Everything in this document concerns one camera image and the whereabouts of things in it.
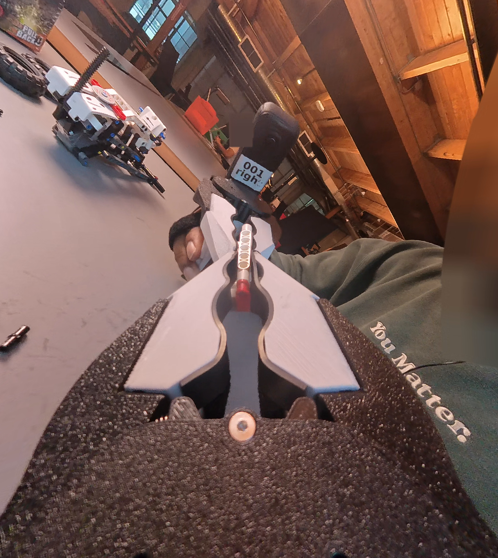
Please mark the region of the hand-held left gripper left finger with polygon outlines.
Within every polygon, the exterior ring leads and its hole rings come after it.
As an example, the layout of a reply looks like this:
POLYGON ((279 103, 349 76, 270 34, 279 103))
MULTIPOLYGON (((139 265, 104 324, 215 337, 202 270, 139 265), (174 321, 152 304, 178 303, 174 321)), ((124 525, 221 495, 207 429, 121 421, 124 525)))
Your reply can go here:
POLYGON ((125 382, 125 391, 166 396, 214 396, 228 375, 204 374, 225 351, 225 329, 217 317, 217 296, 228 285, 231 251, 175 291, 125 382))

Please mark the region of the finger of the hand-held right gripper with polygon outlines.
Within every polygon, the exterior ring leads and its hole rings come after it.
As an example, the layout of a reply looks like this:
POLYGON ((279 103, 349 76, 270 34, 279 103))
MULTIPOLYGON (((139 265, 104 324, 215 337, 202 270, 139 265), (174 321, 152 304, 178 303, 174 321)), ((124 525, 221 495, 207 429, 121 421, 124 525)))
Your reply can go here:
POLYGON ((254 229, 254 249, 268 260, 275 247, 271 226, 267 221, 254 216, 251 217, 251 222, 254 229))
POLYGON ((201 218, 200 228, 204 236, 203 248, 197 266, 200 271, 210 262, 235 251, 235 225, 232 217, 236 209, 226 199, 211 194, 209 210, 201 218))

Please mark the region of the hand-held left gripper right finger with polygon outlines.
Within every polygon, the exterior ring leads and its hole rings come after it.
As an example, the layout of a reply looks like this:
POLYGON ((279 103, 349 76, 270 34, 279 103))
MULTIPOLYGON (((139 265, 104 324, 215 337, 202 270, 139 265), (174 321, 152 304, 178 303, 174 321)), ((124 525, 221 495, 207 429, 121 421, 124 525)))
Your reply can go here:
POLYGON ((267 321, 258 340, 263 393, 267 397, 313 397, 359 390, 317 297, 257 252, 254 262, 262 268, 256 286, 268 304, 267 321))

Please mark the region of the white black toy truck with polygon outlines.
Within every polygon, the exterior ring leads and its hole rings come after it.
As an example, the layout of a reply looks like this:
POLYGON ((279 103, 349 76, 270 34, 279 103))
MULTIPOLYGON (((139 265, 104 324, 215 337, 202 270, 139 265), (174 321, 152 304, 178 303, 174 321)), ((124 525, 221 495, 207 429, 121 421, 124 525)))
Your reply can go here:
POLYGON ((134 110, 114 89, 93 79, 110 54, 101 49, 82 74, 60 66, 49 69, 46 88, 57 100, 53 132, 83 165, 103 156, 163 193, 144 159, 165 140, 166 127, 149 106, 134 110))

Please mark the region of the person's right forearm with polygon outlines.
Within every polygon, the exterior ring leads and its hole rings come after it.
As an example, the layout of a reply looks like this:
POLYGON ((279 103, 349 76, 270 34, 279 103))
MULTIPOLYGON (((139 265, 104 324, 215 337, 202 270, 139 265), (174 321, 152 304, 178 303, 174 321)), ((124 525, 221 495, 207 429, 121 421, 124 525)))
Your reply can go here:
POLYGON ((359 239, 339 251, 270 261, 320 298, 377 317, 441 286, 443 248, 424 241, 359 239))

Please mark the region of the person's right hand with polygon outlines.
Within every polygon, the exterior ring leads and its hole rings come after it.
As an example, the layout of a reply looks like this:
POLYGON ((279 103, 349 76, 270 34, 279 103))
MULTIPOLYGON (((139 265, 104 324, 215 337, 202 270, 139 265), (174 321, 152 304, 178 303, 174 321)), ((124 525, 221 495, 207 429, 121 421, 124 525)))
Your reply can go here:
POLYGON ((204 243, 200 227, 194 227, 185 234, 179 235, 173 244, 175 261, 187 281, 194 278, 200 269, 197 261, 202 254, 204 243))

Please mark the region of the black partition panels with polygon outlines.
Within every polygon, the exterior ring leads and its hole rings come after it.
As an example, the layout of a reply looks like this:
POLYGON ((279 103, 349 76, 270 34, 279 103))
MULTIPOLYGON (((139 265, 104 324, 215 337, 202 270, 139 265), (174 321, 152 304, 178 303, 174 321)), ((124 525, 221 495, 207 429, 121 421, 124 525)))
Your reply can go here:
POLYGON ((327 219, 314 206, 308 206, 280 219, 280 239, 276 251, 286 255, 305 256, 304 248, 320 245, 328 235, 335 234, 340 240, 347 236, 347 230, 337 225, 333 219, 327 219))

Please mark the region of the black toy tyre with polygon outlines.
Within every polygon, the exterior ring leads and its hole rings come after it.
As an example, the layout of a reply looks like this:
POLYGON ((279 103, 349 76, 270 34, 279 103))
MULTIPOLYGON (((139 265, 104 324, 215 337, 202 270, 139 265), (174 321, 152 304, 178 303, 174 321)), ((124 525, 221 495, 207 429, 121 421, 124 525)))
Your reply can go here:
POLYGON ((22 56, 36 68, 36 71, 43 78, 44 84, 46 84, 46 74, 51 69, 51 66, 31 53, 23 53, 22 56))
POLYGON ((22 54, 0 42, 0 78, 19 92, 39 98, 47 92, 44 80, 22 54))

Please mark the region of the printed toy truck box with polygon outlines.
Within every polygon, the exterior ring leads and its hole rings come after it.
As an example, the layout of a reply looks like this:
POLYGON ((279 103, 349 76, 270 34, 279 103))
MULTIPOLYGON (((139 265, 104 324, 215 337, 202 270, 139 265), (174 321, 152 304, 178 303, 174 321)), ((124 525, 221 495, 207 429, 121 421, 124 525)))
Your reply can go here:
POLYGON ((0 1, 0 29, 40 52, 65 1, 0 1))

